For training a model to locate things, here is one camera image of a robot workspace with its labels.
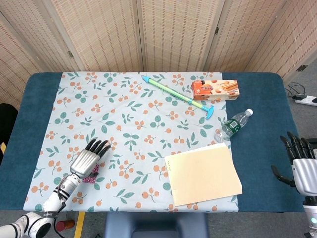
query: blue chair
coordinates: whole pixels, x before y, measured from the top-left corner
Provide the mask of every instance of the blue chair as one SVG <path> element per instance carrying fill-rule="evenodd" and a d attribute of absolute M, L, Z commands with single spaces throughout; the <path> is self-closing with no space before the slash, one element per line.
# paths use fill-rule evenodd
<path fill-rule="evenodd" d="M 105 238 L 209 238 L 206 213 L 108 212 Z"/>

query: power strip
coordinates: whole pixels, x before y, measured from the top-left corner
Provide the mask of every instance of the power strip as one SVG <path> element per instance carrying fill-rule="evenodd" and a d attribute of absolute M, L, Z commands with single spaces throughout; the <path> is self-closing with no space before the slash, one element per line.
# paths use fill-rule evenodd
<path fill-rule="evenodd" d="M 301 103 L 301 104 L 306 104 L 306 105 L 311 105 L 311 106 L 317 106 L 317 103 L 313 103 L 313 100 L 316 97 L 313 96 L 307 96 L 306 98 L 302 100 L 295 100 L 295 103 Z"/>

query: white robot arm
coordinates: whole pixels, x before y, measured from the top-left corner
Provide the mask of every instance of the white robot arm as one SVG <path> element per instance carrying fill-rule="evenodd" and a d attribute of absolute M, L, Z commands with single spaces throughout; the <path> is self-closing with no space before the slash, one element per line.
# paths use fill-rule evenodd
<path fill-rule="evenodd" d="M 106 153 L 110 146 L 107 141 L 101 142 L 93 139 L 87 147 L 80 152 L 70 167 L 71 175 L 62 179 L 50 197 L 43 204 L 44 214 L 29 212 L 21 216 L 15 223 L 0 227 L 0 236 L 3 238 L 42 238 L 50 230 L 57 215 L 66 206 L 65 202 L 80 184 L 80 180 L 87 177 L 97 161 Z"/>
<path fill-rule="evenodd" d="M 317 237 L 317 159 L 310 143 L 304 138 L 298 138 L 287 132 L 291 143 L 281 136 L 288 158 L 291 163 L 294 179 L 283 177 L 275 166 L 271 166 L 274 175 L 283 183 L 295 187 L 297 191 L 305 196 L 303 207 L 309 221 L 309 232 L 305 237 Z"/>

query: plastic toy tool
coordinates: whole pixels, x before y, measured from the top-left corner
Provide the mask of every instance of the plastic toy tool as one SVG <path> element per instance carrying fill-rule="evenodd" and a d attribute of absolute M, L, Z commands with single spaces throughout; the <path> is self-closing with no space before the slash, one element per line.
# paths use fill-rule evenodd
<path fill-rule="evenodd" d="M 164 90 L 166 92 L 168 92 L 169 94 L 173 95 L 174 97 L 176 98 L 179 98 L 180 100 L 183 100 L 185 101 L 186 103 L 188 103 L 189 105 L 194 105 L 195 107 L 198 107 L 204 111 L 207 112 L 207 116 L 206 116 L 206 119 L 209 119 L 212 114 L 213 114 L 213 106 L 211 106 L 210 108 L 194 101 L 192 98 L 189 98 L 189 97 L 186 97 L 178 92 L 176 92 L 175 90 L 173 89 L 170 89 L 166 86 L 164 86 L 163 84 L 159 83 L 159 82 L 156 82 L 155 80 L 151 79 L 150 77 L 147 77 L 147 76 L 142 76 L 142 79 L 146 82 L 146 83 L 150 83 L 156 87 L 158 87 L 159 89 L 161 90 Z"/>

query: green label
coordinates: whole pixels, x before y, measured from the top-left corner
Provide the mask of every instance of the green label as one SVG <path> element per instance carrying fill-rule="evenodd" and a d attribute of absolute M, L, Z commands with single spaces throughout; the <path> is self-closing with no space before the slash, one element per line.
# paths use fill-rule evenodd
<path fill-rule="evenodd" d="M 226 126 L 228 126 L 230 128 L 230 130 L 232 131 L 232 134 L 237 133 L 240 128 L 241 125 L 240 123 L 236 120 L 236 119 L 230 119 L 225 123 Z"/>

